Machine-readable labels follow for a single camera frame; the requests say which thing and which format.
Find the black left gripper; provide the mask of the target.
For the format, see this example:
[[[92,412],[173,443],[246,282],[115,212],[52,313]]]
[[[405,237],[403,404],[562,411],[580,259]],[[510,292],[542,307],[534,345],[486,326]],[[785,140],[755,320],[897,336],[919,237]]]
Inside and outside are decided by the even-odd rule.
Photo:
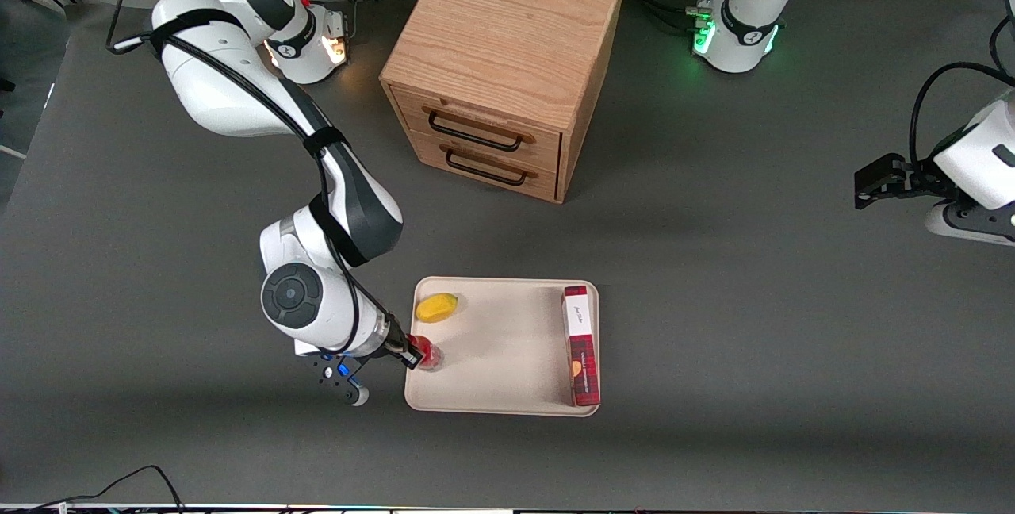
[[[958,198],[958,189],[932,160],[907,163],[902,154],[888,153],[853,174],[853,207],[862,210],[884,194],[899,199],[935,197],[951,202]]]

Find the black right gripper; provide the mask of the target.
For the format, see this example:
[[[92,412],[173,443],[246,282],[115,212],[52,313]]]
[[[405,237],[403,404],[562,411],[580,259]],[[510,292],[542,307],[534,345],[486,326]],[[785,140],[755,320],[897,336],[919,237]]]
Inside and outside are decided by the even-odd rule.
[[[395,356],[406,366],[415,370],[427,356],[417,347],[431,347],[432,342],[425,336],[407,334],[397,322],[389,323],[388,334],[385,337],[384,348],[388,355]]]

